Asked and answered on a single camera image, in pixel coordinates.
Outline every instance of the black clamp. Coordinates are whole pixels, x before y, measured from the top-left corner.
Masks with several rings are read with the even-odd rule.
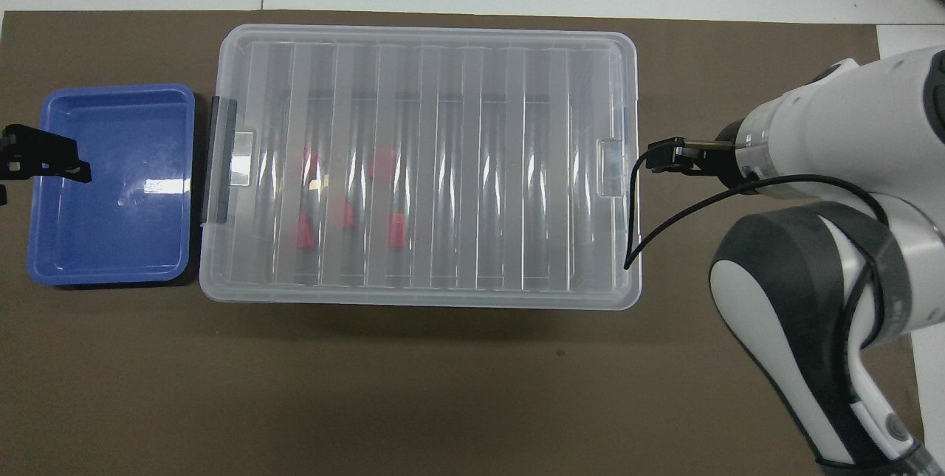
[[[14,123],[0,137],[0,180],[26,180],[54,176],[80,183],[92,180],[88,162],[78,159],[75,140]],[[0,206],[7,203],[7,189],[0,184]]]

